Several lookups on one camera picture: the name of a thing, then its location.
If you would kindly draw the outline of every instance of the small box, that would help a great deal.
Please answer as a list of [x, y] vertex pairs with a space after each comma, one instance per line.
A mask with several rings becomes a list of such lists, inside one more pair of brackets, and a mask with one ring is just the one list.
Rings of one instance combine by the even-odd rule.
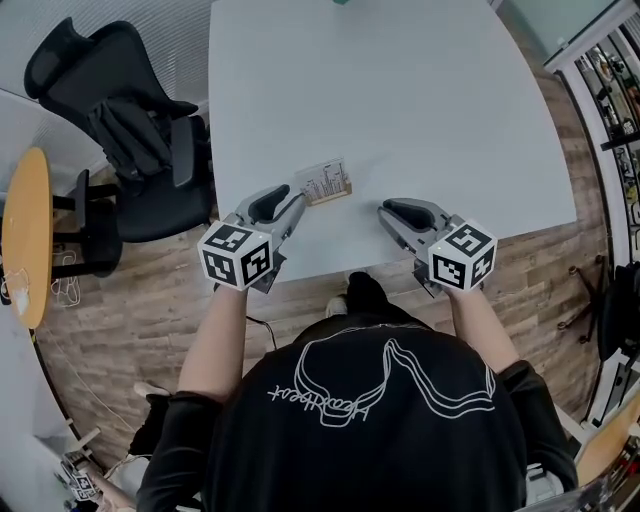
[[497, 239], [469, 220], [429, 247], [429, 279], [433, 282], [473, 290], [493, 272]]
[[205, 276], [245, 290], [273, 269], [273, 243], [268, 233], [215, 221], [198, 242]]
[[307, 206], [315, 206], [332, 199], [348, 196], [353, 191], [342, 158], [298, 171], [294, 178], [300, 191], [304, 194]]

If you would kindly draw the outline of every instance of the white graphic print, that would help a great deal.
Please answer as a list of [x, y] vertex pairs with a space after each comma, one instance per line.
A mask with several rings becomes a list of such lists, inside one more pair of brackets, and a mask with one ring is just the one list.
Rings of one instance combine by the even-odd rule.
[[[420, 328], [415, 325], [390, 326], [386, 324], [376, 327]], [[346, 329], [329, 336], [329, 338], [361, 329], [367, 328]], [[453, 420], [470, 412], [494, 410], [491, 398], [495, 391], [495, 380], [488, 367], [485, 366], [485, 389], [474, 391], [459, 398], [451, 398], [436, 389], [431, 379], [420, 366], [416, 356], [411, 351], [402, 349], [395, 338], [390, 338], [384, 345], [382, 354], [383, 380], [378, 386], [358, 396], [355, 400], [333, 397], [327, 388], [311, 379], [305, 371], [305, 359], [309, 349], [315, 343], [329, 338], [312, 341], [305, 345], [296, 365], [294, 387], [281, 389], [280, 386], [276, 386], [274, 391], [267, 392], [272, 401], [280, 398], [291, 403], [299, 402], [304, 405], [305, 411], [316, 410], [320, 414], [320, 424], [325, 427], [346, 427], [358, 415], [361, 415], [362, 421], [366, 421], [369, 410], [384, 396], [393, 367], [392, 363], [395, 362], [410, 373], [427, 407], [442, 418]]]

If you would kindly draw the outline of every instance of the chair backrest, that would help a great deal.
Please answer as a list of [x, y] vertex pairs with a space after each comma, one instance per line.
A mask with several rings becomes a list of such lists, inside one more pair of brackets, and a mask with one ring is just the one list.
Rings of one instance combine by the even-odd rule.
[[29, 60], [24, 85], [44, 108], [98, 142], [127, 180], [168, 169], [169, 121], [197, 110], [165, 94], [140, 35], [124, 21], [83, 37], [71, 18], [63, 20]]
[[619, 348], [635, 356], [640, 347], [640, 264], [618, 266], [605, 293], [598, 325], [598, 352], [606, 361]]

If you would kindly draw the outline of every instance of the white table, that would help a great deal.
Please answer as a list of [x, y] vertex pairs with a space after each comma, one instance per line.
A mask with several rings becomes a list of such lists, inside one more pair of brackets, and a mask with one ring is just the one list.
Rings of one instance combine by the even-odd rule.
[[286, 281], [406, 257], [376, 208], [438, 203], [499, 238], [575, 221], [547, 106], [478, 0], [218, 0], [209, 100], [221, 215], [345, 159], [353, 194], [308, 208]]

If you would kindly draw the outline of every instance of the wooden floor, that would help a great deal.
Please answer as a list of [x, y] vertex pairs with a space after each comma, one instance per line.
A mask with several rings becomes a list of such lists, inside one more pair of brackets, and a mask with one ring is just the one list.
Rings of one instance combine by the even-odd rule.
[[[530, 58], [526, 45], [518, 42]], [[594, 382], [597, 350], [595, 343], [577, 342], [584, 323], [566, 332], [557, 331], [556, 324], [574, 315], [587, 300], [578, 279], [569, 276], [568, 267], [578, 265], [593, 275], [596, 255], [606, 254], [607, 234], [598, 181], [578, 116], [561, 83], [530, 64], [562, 142], [578, 220], [501, 240], [497, 269], [485, 291], [522, 356], [546, 379], [554, 400], [579, 419]], [[109, 278], [80, 279], [80, 305], [62, 308], [52, 298], [38, 329], [52, 381], [80, 433], [95, 426], [102, 430], [91, 448], [104, 464], [126, 454], [132, 429], [145, 418], [146, 402], [133, 393], [133, 383], [149, 380], [175, 388], [212, 293], [195, 251], [203, 231], [126, 245], [120, 266]], [[393, 303], [434, 328], [451, 332], [448, 301], [432, 300], [420, 289], [411, 276], [411, 266], [407, 260], [368, 270]], [[320, 320], [328, 299], [345, 287], [343, 274], [277, 285], [268, 296], [252, 293], [250, 315], [270, 322], [282, 346]], [[245, 370], [270, 346], [266, 329], [249, 325]]]

